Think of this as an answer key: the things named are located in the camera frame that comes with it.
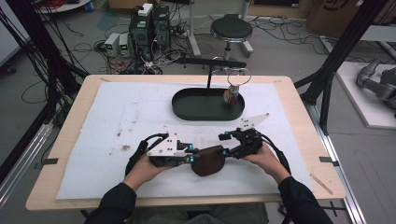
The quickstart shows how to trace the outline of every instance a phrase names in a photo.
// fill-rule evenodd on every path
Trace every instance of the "person's hand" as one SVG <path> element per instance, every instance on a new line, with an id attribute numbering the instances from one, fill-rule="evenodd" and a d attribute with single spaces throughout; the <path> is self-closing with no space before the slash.
<path id="1" fill-rule="evenodd" d="M 171 168 L 170 166 L 156 167 L 149 160 L 149 156 L 145 154 L 134 165 L 134 168 L 125 176 L 122 182 L 131 187 L 134 191 L 137 191 L 142 184 L 152 180 L 160 172 Z"/>
<path id="2" fill-rule="evenodd" d="M 262 147 L 256 154 L 248 155 L 244 157 L 243 160 L 250 161 L 260 166 L 265 173 L 274 178 L 277 184 L 280 184 L 282 180 L 290 176 L 289 172 L 283 167 L 265 143 L 262 143 Z"/>

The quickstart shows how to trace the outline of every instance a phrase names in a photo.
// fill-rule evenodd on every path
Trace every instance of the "black stool seat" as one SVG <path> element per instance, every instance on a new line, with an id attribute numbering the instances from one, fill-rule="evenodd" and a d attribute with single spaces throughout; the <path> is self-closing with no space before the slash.
<path id="1" fill-rule="evenodd" d="M 210 33 L 217 39 L 241 43 L 248 40 L 253 33 L 251 25 L 236 17 L 223 17 L 212 22 Z"/>

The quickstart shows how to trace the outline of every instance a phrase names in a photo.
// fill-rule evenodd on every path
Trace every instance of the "wooden table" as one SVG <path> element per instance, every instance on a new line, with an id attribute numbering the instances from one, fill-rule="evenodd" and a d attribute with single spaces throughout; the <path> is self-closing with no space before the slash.
<path id="1" fill-rule="evenodd" d="M 233 77 L 238 81 L 246 77 Z M 207 76 L 96 76 L 85 79 L 78 97 L 49 154 L 59 158 L 57 164 L 45 165 L 27 200 L 29 210 L 86 209 L 95 208 L 100 200 L 56 200 L 64 177 L 69 155 L 78 140 L 79 131 L 91 108 L 96 92 L 102 82 L 169 82 L 206 83 Z M 331 162 L 320 162 L 319 157 L 328 157 L 317 131 L 309 118 L 300 95 L 288 77 L 253 76 L 250 82 L 273 83 L 283 105 L 296 143 L 301 150 L 308 173 L 311 175 L 314 194 L 318 200 L 342 199 L 346 191 Z M 226 76 L 212 77 L 212 83 L 227 83 Z M 136 206 L 184 205 L 211 203 L 250 203 L 281 201 L 280 194 L 240 195 L 188 198 L 137 199 Z"/>

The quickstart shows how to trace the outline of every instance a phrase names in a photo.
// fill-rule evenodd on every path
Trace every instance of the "black jacket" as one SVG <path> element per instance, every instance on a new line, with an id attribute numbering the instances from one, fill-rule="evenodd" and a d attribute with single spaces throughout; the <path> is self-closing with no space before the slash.
<path id="1" fill-rule="evenodd" d="M 311 190 L 293 177 L 284 179 L 278 186 L 283 204 L 295 224 L 332 223 L 318 204 Z M 132 215 L 136 193 L 124 183 L 109 190 L 99 207 L 86 219 L 86 224 L 121 224 Z"/>

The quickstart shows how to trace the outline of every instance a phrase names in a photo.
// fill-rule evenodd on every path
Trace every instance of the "black tray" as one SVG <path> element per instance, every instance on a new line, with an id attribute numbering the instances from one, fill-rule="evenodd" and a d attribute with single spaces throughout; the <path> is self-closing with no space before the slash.
<path id="1" fill-rule="evenodd" d="M 242 115 L 245 100 L 239 95 L 235 105 L 224 102 L 226 89 L 188 88 L 178 91 L 172 98 L 176 116 L 185 120 L 233 120 Z"/>

